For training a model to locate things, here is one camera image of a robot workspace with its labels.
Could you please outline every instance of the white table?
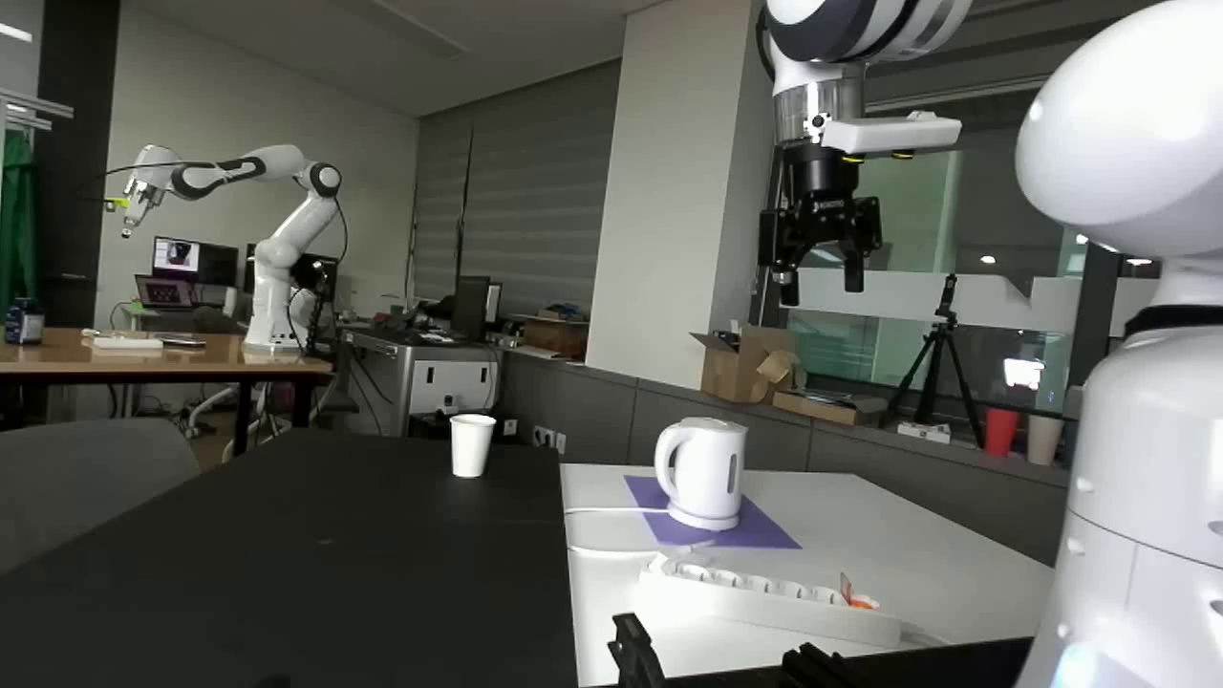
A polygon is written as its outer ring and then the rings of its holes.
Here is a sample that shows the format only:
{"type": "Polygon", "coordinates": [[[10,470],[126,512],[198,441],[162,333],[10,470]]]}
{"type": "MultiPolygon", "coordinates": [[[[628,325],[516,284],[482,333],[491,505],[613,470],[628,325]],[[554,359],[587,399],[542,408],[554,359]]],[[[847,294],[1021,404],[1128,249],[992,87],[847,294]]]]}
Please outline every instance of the white table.
{"type": "Polygon", "coordinates": [[[857,655],[889,655],[930,644],[990,644],[1036,633],[1051,571],[982,539],[921,505],[851,473],[748,470],[757,501],[798,549],[661,545],[638,512],[628,473],[641,468],[562,468],[573,651],[580,684],[617,684],[606,655],[613,614],[635,610],[666,678],[781,664],[804,644],[857,655]],[[840,574],[924,640],[857,647],[798,632],[719,619],[679,599],[641,595],[641,571],[661,549],[736,574],[787,579],[836,590],[840,574]]]}

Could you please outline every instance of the window blind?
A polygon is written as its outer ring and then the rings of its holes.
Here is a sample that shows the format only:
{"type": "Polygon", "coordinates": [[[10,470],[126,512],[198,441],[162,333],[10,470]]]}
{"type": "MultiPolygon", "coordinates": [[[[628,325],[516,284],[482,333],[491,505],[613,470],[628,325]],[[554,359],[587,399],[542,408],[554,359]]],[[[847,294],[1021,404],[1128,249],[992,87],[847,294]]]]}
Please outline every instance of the window blind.
{"type": "Polygon", "coordinates": [[[591,303],[619,64],[585,68],[420,122],[413,294],[501,284],[501,315],[591,303]]]}

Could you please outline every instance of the mug handle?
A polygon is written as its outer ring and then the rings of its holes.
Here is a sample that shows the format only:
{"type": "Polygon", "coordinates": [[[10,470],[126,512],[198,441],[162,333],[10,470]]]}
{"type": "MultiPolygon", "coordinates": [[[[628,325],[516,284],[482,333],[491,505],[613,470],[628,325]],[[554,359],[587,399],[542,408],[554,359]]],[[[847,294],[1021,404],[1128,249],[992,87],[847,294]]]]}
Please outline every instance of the mug handle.
{"type": "Polygon", "coordinates": [[[693,431],[673,426],[659,435],[654,444],[654,473],[659,473],[659,484],[666,497],[675,493],[675,470],[673,470],[673,459],[675,459],[675,447],[688,441],[693,431]]]}

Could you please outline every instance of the red object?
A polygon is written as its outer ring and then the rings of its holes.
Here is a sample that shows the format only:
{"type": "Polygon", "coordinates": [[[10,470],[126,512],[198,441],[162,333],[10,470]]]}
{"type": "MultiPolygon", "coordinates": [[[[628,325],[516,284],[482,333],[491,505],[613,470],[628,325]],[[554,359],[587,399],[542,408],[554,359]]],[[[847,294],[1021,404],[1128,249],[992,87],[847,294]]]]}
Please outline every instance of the red object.
{"type": "Polygon", "coordinates": [[[1009,459],[1015,444],[1021,412],[1013,408],[985,408],[985,454],[1009,459]]]}

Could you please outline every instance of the tripod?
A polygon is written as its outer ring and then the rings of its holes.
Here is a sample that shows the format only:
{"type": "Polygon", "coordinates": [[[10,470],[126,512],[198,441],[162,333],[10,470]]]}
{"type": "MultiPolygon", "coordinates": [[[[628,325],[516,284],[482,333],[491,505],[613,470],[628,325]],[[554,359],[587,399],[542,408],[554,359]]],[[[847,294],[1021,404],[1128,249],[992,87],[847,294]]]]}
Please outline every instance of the tripod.
{"type": "Polygon", "coordinates": [[[945,297],[940,297],[940,305],[933,311],[935,323],[933,323],[933,330],[924,333],[924,343],[921,343],[919,359],[908,363],[902,385],[888,399],[888,408],[882,408],[882,417],[880,417],[880,427],[888,427],[888,426],[899,417],[899,408],[902,408],[902,400],[908,399],[912,379],[919,379],[919,370],[921,370],[924,359],[930,359],[930,363],[924,363],[924,385],[921,385],[912,422],[919,422],[919,426],[930,426],[930,422],[933,422],[935,385],[940,385],[940,359],[945,359],[945,351],[950,351],[957,385],[959,385],[959,400],[963,400],[971,435],[980,441],[980,447],[985,447],[985,431],[982,431],[982,422],[980,422],[980,412],[973,412],[973,399],[971,399],[971,390],[967,390],[963,363],[959,363],[959,349],[957,349],[957,325],[959,325],[959,319],[957,319],[950,303],[957,303],[957,277],[945,280],[945,297]]]}

